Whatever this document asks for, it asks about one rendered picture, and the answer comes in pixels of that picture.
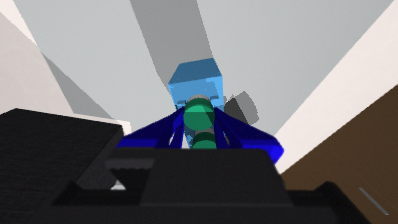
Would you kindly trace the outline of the blue tube rack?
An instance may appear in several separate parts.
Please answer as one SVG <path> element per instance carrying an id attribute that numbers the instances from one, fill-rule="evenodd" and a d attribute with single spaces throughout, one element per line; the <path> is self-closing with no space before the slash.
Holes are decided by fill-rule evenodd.
<path id="1" fill-rule="evenodd" d="M 185 108 L 188 99 L 202 94 L 210 99 L 213 107 L 224 112 L 223 79 L 214 58 L 180 63 L 168 83 L 176 111 Z M 192 148 L 195 131 L 184 125 L 184 134 Z"/>

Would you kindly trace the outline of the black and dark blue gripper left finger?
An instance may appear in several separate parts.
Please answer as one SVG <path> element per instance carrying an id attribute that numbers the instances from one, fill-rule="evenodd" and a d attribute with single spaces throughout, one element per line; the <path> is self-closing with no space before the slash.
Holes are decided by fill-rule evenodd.
<path id="1" fill-rule="evenodd" d="M 184 107 L 171 115 L 136 130 L 123 138 L 117 147 L 182 148 L 184 135 Z M 174 134 L 174 136 L 173 136 Z M 173 139 L 170 143 L 170 139 Z M 169 145 L 170 143 L 170 145 Z"/>

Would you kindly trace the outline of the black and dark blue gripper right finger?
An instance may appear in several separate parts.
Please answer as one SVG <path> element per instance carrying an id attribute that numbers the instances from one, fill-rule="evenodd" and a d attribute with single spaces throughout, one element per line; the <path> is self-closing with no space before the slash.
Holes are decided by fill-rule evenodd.
<path id="1" fill-rule="evenodd" d="M 276 137 L 227 115 L 217 107 L 214 107 L 214 111 L 216 148 L 264 149 L 274 165 L 283 155 L 284 148 Z M 224 133 L 229 140 L 229 145 Z"/>

